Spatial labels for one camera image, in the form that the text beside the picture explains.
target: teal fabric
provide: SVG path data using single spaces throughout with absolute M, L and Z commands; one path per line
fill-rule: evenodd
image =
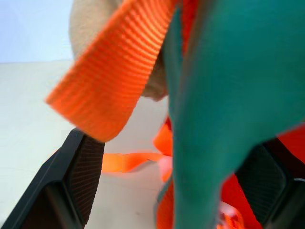
M 182 70 L 182 28 L 181 28 L 181 9 L 178 8 L 173 15 L 167 35 L 164 40 L 163 57 L 166 64 L 166 81 L 169 95 L 169 117 L 174 123 L 175 98 L 179 88 L 179 81 Z
M 174 229 L 212 229 L 221 183 L 305 117 L 305 1 L 213 2 L 183 62 L 179 12 L 164 44 Z

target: white wall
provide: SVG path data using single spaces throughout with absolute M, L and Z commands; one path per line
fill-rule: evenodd
M 72 0 L 0 0 L 0 62 L 71 60 Z

